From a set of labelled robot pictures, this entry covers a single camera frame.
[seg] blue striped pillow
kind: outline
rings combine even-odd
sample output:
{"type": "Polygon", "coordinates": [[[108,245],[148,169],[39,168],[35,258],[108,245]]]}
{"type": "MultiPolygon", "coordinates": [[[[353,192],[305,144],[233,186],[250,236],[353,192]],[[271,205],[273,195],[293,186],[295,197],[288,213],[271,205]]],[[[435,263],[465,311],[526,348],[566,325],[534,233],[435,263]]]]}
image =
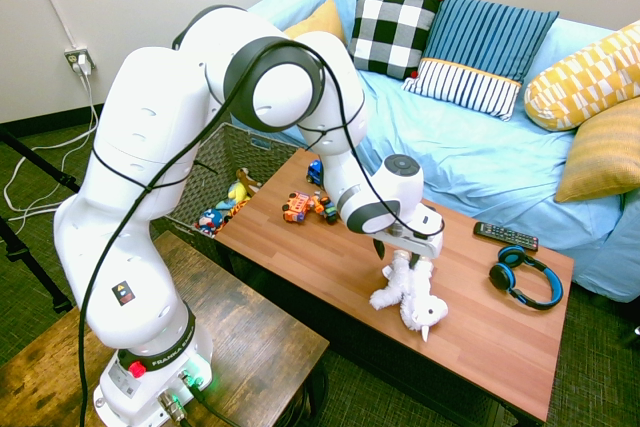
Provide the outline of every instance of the blue striped pillow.
{"type": "Polygon", "coordinates": [[[558,12],[444,0],[415,78],[403,89],[509,120],[558,12]]]}

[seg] black and white checkered pillow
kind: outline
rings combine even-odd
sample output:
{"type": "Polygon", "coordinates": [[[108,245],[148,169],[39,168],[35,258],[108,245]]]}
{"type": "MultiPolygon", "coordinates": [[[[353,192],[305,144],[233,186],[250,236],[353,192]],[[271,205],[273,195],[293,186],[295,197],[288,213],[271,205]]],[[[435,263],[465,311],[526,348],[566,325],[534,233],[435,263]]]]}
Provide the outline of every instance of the black and white checkered pillow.
{"type": "Polygon", "coordinates": [[[349,54],[357,69],[405,79],[420,64],[439,0],[358,0],[349,54]]]}

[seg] light blue sheet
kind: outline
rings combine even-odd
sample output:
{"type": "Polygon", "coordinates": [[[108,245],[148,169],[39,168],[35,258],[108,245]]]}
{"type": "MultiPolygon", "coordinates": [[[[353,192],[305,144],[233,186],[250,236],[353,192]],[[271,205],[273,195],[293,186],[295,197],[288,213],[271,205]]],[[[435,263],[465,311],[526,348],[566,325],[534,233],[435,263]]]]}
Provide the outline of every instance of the light blue sheet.
{"type": "MultiPolygon", "coordinates": [[[[324,1],[264,0],[250,10],[285,29],[309,16],[324,1]]],[[[349,40],[356,0],[335,1],[349,40]]],[[[609,32],[558,19],[535,57],[524,86],[537,73],[609,32]]],[[[359,76],[369,126],[358,152],[370,172],[377,170],[388,155],[410,155],[424,170],[425,198],[476,219],[538,236],[542,245],[575,259],[574,280],[589,290],[624,302],[640,293],[637,260],[620,267],[627,280],[619,276],[621,272],[612,273],[603,260],[617,255],[630,261],[635,256],[631,244],[639,237],[636,227],[633,232],[616,234],[620,238],[616,245],[629,252],[607,253],[603,248],[621,219],[622,198],[569,203],[553,200],[575,131],[549,132],[536,126],[524,112],[525,87],[512,119],[503,122],[405,92],[400,81],[384,75],[361,71],[359,76]],[[607,267],[595,265],[598,258],[607,267]]],[[[272,135],[304,146],[295,127],[272,135]]],[[[634,203],[633,212],[640,211],[637,203],[640,200],[634,203]]],[[[632,210],[627,210],[631,219],[632,210]]]]}

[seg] headphones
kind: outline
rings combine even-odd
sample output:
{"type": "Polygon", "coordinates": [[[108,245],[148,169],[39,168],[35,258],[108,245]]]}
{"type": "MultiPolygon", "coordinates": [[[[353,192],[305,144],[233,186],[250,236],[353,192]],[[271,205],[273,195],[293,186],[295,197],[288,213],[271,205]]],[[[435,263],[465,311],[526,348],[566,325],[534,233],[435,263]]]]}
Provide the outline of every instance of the headphones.
{"type": "Polygon", "coordinates": [[[519,245],[509,245],[500,249],[500,252],[498,252],[498,263],[491,267],[489,279],[498,290],[504,290],[524,305],[538,310],[550,309],[560,302],[563,295],[562,282],[560,282],[556,273],[539,260],[527,255],[524,248],[519,245]],[[551,300],[549,302],[536,302],[515,288],[516,276],[512,269],[515,269],[523,262],[526,265],[530,265],[531,267],[538,269],[549,280],[552,293],[551,300]]]}

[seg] wicker basket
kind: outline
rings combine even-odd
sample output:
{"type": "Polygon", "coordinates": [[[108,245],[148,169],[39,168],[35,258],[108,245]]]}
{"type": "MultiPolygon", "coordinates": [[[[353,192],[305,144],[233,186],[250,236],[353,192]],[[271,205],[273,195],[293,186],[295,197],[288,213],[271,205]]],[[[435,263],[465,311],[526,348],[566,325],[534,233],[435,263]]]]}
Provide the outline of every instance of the wicker basket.
{"type": "Polygon", "coordinates": [[[253,179],[265,183],[297,149],[295,145],[221,124],[200,145],[178,207],[153,221],[154,229],[170,230],[220,264],[215,243],[194,226],[195,222],[202,212],[227,198],[229,186],[236,180],[236,170],[246,167],[253,179]]]}

